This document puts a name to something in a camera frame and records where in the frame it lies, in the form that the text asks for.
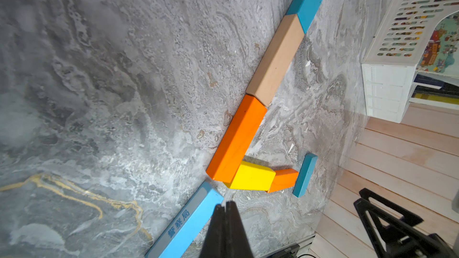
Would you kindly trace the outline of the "white file organizer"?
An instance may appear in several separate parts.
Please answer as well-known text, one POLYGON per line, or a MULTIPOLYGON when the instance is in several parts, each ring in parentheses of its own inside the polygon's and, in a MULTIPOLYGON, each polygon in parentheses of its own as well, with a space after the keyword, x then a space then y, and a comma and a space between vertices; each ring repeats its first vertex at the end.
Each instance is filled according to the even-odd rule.
POLYGON ((419 72, 459 77, 457 48, 448 56, 428 47, 435 28, 458 11, 459 0, 392 0, 362 62, 367 116, 400 123, 419 72))

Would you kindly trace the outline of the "light blue block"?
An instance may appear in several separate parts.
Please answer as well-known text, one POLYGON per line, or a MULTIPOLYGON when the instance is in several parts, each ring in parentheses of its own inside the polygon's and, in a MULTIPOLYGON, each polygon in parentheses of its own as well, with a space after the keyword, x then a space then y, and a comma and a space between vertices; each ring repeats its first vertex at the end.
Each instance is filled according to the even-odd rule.
POLYGON ((223 199, 209 182, 203 182, 145 256, 182 257, 223 199))

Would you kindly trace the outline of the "yellow book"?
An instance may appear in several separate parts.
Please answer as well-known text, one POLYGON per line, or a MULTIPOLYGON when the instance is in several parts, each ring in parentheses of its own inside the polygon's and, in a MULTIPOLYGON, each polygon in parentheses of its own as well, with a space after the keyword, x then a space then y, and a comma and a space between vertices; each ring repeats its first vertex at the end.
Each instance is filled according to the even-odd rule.
POLYGON ((459 100, 457 98, 437 96, 436 94, 414 93, 410 98, 410 102, 456 111, 459 109, 459 100))

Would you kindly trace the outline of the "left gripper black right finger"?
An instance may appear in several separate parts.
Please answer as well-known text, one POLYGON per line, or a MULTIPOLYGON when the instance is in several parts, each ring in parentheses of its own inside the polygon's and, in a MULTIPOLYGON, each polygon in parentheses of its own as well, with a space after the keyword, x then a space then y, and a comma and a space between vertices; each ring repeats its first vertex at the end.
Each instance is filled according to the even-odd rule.
POLYGON ((225 257, 254 258, 234 201, 227 201, 225 206, 225 257))

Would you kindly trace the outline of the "orange block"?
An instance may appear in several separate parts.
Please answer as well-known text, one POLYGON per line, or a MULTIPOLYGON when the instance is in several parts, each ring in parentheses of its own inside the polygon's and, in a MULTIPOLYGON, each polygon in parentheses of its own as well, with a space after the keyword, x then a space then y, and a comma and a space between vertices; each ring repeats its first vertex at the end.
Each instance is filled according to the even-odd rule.
POLYGON ((275 177, 267 193, 291 188, 295 185, 299 172, 292 169, 275 170, 275 177))
POLYGON ((224 183, 233 180, 266 112, 257 98, 244 96, 206 170, 211 179, 224 183))

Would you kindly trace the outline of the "illustrated children's book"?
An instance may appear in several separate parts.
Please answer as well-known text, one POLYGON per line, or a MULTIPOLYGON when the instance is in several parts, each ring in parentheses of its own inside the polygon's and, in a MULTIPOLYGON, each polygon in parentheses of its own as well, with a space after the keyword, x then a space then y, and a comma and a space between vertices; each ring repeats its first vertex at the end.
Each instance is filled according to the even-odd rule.
POLYGON ((435 27, 417 70, 425 74, 459 78, 458 12, 447 16, 435 27))

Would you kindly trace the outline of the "long yellow block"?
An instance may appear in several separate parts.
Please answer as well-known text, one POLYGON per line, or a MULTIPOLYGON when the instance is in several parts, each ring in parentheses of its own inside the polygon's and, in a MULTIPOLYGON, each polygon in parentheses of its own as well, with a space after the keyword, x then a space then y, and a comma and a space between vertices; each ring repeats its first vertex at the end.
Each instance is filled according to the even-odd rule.
POLYGON ((269 167, 242 161, 233 180, 225 186, 229 189, 268 191, 275 176, 276 172, 269 167))

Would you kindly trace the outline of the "natural wood block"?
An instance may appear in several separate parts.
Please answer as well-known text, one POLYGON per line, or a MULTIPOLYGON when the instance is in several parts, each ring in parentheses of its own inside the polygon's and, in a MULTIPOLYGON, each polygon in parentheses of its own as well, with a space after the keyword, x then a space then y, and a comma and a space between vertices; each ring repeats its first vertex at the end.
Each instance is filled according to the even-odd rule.
POLYGON ((246 93, 268 107, 305 36, 296 14, 285 15, 255 71, 246 93))

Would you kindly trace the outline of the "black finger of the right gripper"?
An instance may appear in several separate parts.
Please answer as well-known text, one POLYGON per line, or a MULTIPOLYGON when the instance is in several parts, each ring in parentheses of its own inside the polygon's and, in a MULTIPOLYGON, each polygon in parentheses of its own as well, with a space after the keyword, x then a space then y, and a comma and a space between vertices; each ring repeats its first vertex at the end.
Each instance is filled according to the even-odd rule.
POLYGON ((414 227, 423 219, 377 193, 363 188, 353 205, 379 258, 457 258, 438 234, 414 227))

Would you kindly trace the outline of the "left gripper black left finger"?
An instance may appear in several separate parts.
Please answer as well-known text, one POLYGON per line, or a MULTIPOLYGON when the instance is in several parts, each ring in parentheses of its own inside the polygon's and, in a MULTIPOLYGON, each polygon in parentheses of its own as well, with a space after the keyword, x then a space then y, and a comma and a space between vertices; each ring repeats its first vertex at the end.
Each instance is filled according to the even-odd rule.
POLYGON ((226 254, 226 213, 218 204, 213 212, 200 258, 224 258, 226 254))

